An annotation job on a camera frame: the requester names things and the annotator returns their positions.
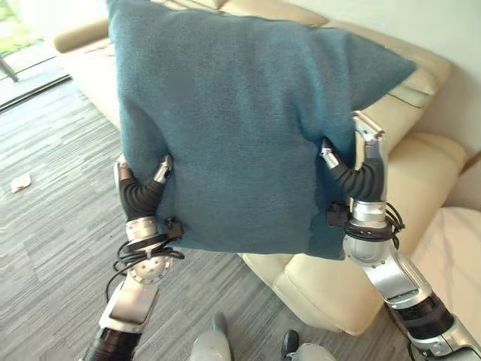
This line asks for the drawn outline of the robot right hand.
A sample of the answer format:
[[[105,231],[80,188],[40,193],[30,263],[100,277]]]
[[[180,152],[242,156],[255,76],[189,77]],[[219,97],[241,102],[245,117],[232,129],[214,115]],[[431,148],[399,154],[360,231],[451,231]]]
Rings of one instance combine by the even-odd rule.
[[[349,168],[327,138],[322,140],[319,155],[331,176],[350,198],[360,202],[384,202],[388,162],[386,134],[361,111],[353,112],[352,120],[355,131],[364,139],[364,160],[360,168]]]

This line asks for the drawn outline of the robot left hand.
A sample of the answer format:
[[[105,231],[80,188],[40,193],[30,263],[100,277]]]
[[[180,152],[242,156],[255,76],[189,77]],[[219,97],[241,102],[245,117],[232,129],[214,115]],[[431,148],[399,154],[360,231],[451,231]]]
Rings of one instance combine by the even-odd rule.
[[[128,222],[155,216],[172,171],[172,158],[166,155],[161,159],[153,178],[147,184],[139,184],[124,155],[121,154],[117,158],[113,173],[116,190]]]

